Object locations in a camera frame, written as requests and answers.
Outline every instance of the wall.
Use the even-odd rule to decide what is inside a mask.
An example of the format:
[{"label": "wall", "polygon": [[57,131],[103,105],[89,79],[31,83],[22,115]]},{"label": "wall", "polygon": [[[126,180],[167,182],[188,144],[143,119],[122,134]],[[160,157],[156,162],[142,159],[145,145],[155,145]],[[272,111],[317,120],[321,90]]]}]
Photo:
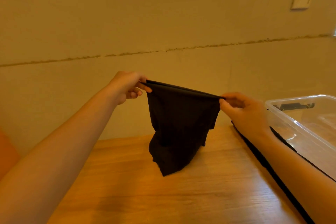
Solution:
[{"label": "wall", "polygon": [[[25,154],[123,69],[262,100],[336,95],[335,2],[291,1],[0,0],[0,124]],[[152,132],[141,97],[101,138]]]}]

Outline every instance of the clear plastic container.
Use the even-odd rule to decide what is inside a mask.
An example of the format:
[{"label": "clear plastic container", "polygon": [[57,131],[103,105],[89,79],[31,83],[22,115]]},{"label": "clear plastic container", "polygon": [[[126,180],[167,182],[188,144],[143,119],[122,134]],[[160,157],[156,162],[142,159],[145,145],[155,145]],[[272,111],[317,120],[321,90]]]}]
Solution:
[{"label": "clear plastic container", "polygon": [[298,153],[336,179],[336,97],[269,100],[268,121]]}]

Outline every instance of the table surface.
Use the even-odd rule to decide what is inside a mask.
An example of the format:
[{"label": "table surface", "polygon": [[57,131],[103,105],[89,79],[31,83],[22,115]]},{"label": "table surface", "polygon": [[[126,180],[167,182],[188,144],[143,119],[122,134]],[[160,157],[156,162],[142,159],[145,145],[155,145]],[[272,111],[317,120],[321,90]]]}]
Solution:
[{"label": "table surface", "polygon": [[305,223],[232,126],[166,177],[151,137],[98,141],[48,223]]}]

